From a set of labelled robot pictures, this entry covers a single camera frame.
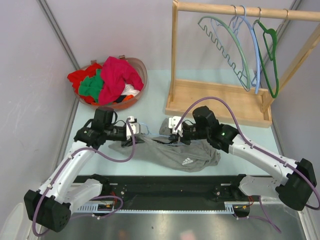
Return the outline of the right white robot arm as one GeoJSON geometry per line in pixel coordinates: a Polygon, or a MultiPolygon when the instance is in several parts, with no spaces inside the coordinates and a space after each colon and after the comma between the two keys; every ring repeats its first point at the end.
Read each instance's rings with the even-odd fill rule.
{"type": "Polygon", "coordinates": [[[307,206],[317,185],[309,160],[287,158],[244,139],[235,127],[219,123],[207,106],[196,108],[192,115],[193,124],[182,121],[180,116],[168,119],[171,140],[186,145],[192,140],[206,140],[213,148],[240,157],[269,174],[268,177],[241,174],[230,188],[235,200],[242,201],[247,196],[266,196],[278,198],[296,211],[307,206]]]}

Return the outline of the light blue wire hanger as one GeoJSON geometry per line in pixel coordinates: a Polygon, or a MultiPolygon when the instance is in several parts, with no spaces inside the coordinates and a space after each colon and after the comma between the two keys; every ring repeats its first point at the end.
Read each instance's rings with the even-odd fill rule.
{"type": "Polygon", "coordinates": [[[173,147],[186,145],[182,142],[169,140],[169,137],[172,134],[171,134],[171,130],[168,128],[168,119],[167,118],[165,118],[163,120],[163,122],[161,123],[160,128],[158,130],[158,133],[152,132],[146,123],[140,122],[140,125],[142,128],[145,129],[145,131],[142,134],[146,135],[147,138],[151,139],[152,141],[154,141],[158,144],[173,146],[173,147]]]}

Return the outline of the grey t shirt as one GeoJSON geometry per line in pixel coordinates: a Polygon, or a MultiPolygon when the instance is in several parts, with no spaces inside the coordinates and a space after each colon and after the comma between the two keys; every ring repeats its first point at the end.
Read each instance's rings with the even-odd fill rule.
{"type": "Polygon", "coordinates": [[[168,121],[163,120],[159,134],[135,136],[135,158],[189,173],[218,165],[221,154],[206,140],[193,140],[189,145],[170,141],[168,121]]]}

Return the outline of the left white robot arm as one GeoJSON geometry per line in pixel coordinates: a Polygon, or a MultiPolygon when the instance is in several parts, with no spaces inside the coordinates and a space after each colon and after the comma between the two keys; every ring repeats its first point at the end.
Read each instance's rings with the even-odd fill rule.
{"type": "Polygon", "coordinates": [[[83,204],[93,199],[105,200],[110,196],[111,188],[94,178],[74,190],[70,190],[70,187],[94,154],[115,163],[125,163],[133,157],[131,154],[126,159],[114,159],[99,151],[106,141],[131,140],[133,145],[136,144],[136,136],[141,132],[137,118],[127,117],[122,126],[117,125],[117,119],[118,115],[113,109],[97,108],[94,117],[76,132],[70,150],[51,176],[37,190],[26,192],[23,200],[36,237],[42,237],[46,231],[60,232],[83,204]],[[44,227],[46,231],[39,233],[37,226],[44,227]]]}

